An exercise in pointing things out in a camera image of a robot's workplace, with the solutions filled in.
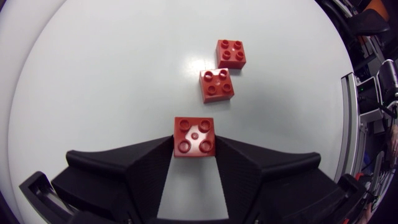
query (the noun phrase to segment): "red 2x2 brick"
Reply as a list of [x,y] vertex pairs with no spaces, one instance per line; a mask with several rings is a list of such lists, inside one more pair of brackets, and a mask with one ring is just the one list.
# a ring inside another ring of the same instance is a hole
[[215,156],[213,118],[174,119],[174,157]]
[[242,69],[246,63],[243,44],[238,40],[218,40],[217,67]]
[[200,86],[204,103],[229,100],[234,96],[227,68],[201,71]]

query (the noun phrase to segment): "red lego duplo brick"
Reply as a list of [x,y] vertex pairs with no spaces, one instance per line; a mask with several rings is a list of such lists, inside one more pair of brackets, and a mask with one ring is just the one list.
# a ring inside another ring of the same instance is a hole
[[242,69],[246,63],[243,44],[238,40],[218,40],[216,56],[218,68]]
[[174,119],[174,157],[215,156],[213,118]]
[[235,94],[227,68],[200,71],[200,86],[204,103],[229,100]]

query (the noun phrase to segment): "white round table surface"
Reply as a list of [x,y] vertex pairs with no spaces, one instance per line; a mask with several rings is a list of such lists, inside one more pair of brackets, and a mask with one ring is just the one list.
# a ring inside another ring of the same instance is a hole
[[[231,70],[230,101],[203,104],[199,71],[215,68],[218,39],[241,40],[247,63]],[[318,152],[334,178],[340,78],[352,71],[314,0],[67,0],[32,48],[12,104],[19,210],[26,223],[44,222],[19,185],[37,170],[52,180],[67,167],[67,151],[170,136],[175,116],[213,117],[217,135],[249,144]],[[172,158],[158,217],[228,217],[214,157]]]

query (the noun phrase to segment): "office chair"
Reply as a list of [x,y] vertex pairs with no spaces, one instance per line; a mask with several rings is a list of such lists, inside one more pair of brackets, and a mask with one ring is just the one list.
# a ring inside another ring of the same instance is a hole
[[390,29],[389,24],[374,9],[367,9],[353,17],[345,18],[331,0],[317,1],[338,29],[349,53],[354,71],[357,72],[376,58],[371,54],[363,58],[363,50],[357,36],[381,34]]

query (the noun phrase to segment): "lego stud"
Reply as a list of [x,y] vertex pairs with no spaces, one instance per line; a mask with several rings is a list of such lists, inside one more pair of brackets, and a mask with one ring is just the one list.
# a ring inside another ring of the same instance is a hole
[[224,51],[223,59],[228,60],[231,57],[231,52],[229,50]]
[[240,41],[235,41],[234,48],[235,48],[235,49],[240,49],[241,47],[242,47],[242,42],[240,42]]
[[244,57],[244,54],[243,54],[243,52],[237,52],[235,57],[237,60],[242,60]]
[[223,85],[223,91],[224,91],[224,92],[230,92],[230,91],[231,91],[231,85],[228,84],[228,83],[225,83],[225,84]]
[[227,49],[228,46],[229,46],[228,40],[223,40],[223,41],[221,41],[221,47],[222,47],[222,48]]
[[213,79],[213,73],[211,71],[205,72],[205,81],[210,82]]
[[191,128],[191,124],[189,123],[188,120],[182,119],[180,121],[180,130],[181,131],[188,131]]
[[191,143],[187,140],[182,140],[178,144],[178,150],[182,153],[187,153],[191,149]]
[[213,144],[209,140],[203,140],[199,145],[201,152],[210,152],[211,148],[213,148]]
[[225,80],[226,79],[226,74],[228,72],[225,69],[221,69],[220,73],[218,74],[218,77],[220,78],[220,80]]
[[198,133],[192,133],[191,137],[192,137],[193,140],[196,140],[196,139],[199,138],[199,134]]
[[209,86],[209,87],[207,88],[207,93],[208,93],[209,95],[214,95],[214,94],[216,94],[216,87],[213,86],[213,85]]
[[206,133],[210,130],[211,128],[211,122],[207,119],[203,119],[199,123],[199,131],[202,133]]

